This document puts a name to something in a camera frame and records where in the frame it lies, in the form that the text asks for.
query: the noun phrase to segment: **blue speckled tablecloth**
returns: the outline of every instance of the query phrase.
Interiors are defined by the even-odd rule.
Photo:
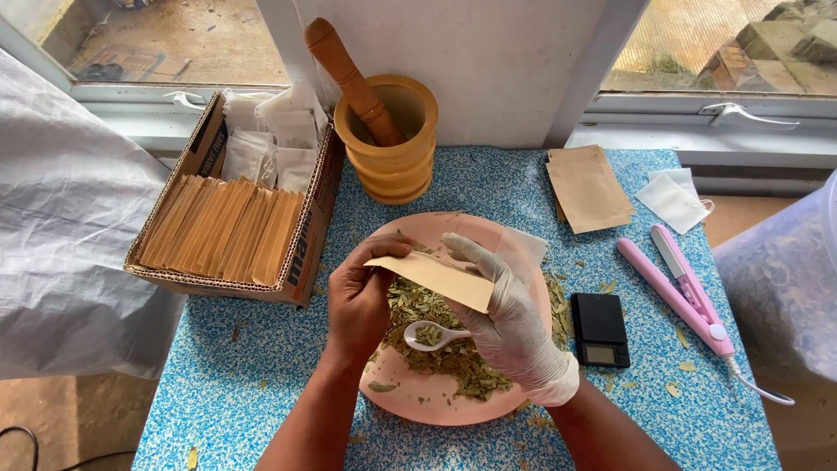
[[[629,196],[647,183],[649,170],[679,167],[671,150],[608,150],[607,156]],[[587,368],[585,375],[592,383],[603,390],[604,373],[612,372],[615,387],[606,395],[685,470],[778,471],[758,396],[732,382],[723,362],[673,313],[660,310],[663,301],[615,250],[620,236],[629,237],[668,273],[649,237],[650,226],[660,221],[632,198],[637,214],[631,225],[573,235],[568,225],[556,221],[546,160],[545,151],[439,148],[429,191],[400,207],[369,199],[346,163],[322,263],[327,269],[336,267],[358,240],[380,225],[424,211],[466,210],[543,237],[552,243],[546,266],[566,273],[564,286],[569,292],[595,292],[599,283],[618,280],[614,294],[627,309],[632,366],[627,370]],[[703,230],[698,226],[675,238],[702,278],[732,336],[738,363],[750,377]],[[576,260],[585,261],[585,267]],[[316,285],[326,288],[327,276],[320,271]],[[242,325],[237,341],[232,342],[237,321]],[[676,325],[686,333],[689,349],[678,342]],[[306,309],[192,297],[177,329],[133,468],[185,469],[187,453],[194,446],[198,470],[252,469],[311,375],[325,335],[325,295],[315,294]],[[678,362],[685,360],[694,361],[697,371],[681,371]],[[262,380],[267,381],[264,389]],[[678,382],[679,397],[664,389],[670,380]],[[627,381],[639,386],[624,389],[621,385]],[[532,470],[572,469],[573,462],[556,432],[526,424],[536,411],[531,407],[513,422],[501,418],[469,427],[405,425],[359,395],[352,435],[367,440],[348,446],[346,469],[518,470],[520,458]],[[518,450],[512,441],[524,442],[526,449]]]

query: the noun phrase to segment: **wooden pestle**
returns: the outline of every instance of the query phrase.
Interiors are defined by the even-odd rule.
[[[323,18],[315,19],[306,28],[305,37],[311,55],[340,86],[343,96],[369,131],[372,140],[381,148],[405,143],[407,138],[404,133],[395,126],[383,103],[357,70],[331,23]]]

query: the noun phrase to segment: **digital scale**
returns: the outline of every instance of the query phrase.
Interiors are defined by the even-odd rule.
[[[584,365],[628,368],[628,336],[619,296],[575,292],[570,306],[578,361]]]

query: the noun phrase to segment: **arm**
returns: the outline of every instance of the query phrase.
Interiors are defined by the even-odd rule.
[[[547,407],[576,466],[585,469],[680,469],[654,440],[584,376],[563,406]]]
[[[387,289],[395,275],[365,267],[385,255],[407,256],[400,234],[370,237],[328,278],[328,335],[313,375],[254,471],[343,469],[363,367],[389,326]]]
[[[677,464],[578,373],[578,361],[555,346],[526,287],[497,255],[456,234],[442,242],[455,260],[469,261],[494,282],[488,314],[448,300],[483,359],[546,407],[579,469],[675,470]]]

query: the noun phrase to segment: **pink plate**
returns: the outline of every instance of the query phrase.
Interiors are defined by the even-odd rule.
[[[418,243],[430,249],[437,249],[442,247],[442,234],[456,232],[494,251],[500,243],[504,229],[502,225],[472,215],[421,213],[391,221],[376,230],[374,235],[401,230],[404,234],[415,237]],[[444,248],[434,253],[440,254],[443,260],[460,267],[466,265],[450,259]],[[543,326],[550,334],[552,310],[547,284],[543,280],[540,265],[533,266],[531,269],[537,273],[537,276],[532,278],[529,294],[535,301]],[[369,389],[369,383],[373,381],[384,385],[401,383],[401,386],[390,392],[375,392]],[[369,364],[369,371],[363,373],[360,390],[364,396],[381,408],[397,416],[430,425],[470,425],[487,422],[503,417],[526,400],[519,385],[514,385],[510,391],[495,392],[486,402],[466,397],[454,399],[456,380],[453,376],[419,374],[416,371],[410,371],[403,356],[392,347],[378,350],[375,363]],[[420,397],[426,401],[420,403]]]

